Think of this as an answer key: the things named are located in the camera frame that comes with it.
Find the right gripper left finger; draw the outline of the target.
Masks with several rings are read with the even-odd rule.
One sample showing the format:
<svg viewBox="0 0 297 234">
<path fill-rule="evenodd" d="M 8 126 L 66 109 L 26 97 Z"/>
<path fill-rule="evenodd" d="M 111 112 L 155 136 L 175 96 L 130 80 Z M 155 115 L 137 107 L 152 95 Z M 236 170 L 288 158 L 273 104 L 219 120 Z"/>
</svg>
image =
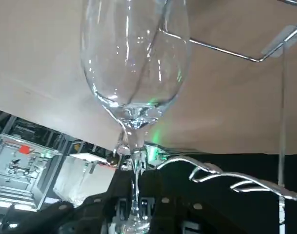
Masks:
<svg viewBox="0 0 297 234">
<path fill-rule="evenodd" d="M 6 217 L 0 233 L 105 234 L 112 223 L 129 215 L 131 178 L 131 171 L 117 170 L 106 192 L 87 197 L 78 207 L 67 201 L 57 202 L 23 217 L 15 228 Z"/>
</svg>

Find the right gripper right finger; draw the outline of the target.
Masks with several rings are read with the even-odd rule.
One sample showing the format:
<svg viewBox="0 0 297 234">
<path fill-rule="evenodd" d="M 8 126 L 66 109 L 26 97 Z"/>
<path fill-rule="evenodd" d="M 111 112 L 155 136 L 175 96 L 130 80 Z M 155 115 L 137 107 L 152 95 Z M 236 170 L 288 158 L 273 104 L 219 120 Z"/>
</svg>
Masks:
<svg viewBox="0 0 297 234">
<path fill-rule="evenodd" d="M 140 218 L 149 234 L 225 234 L 226 217 L 209 204 L 170 193 L 157 171 L 140 176 Z"/>
</svg>

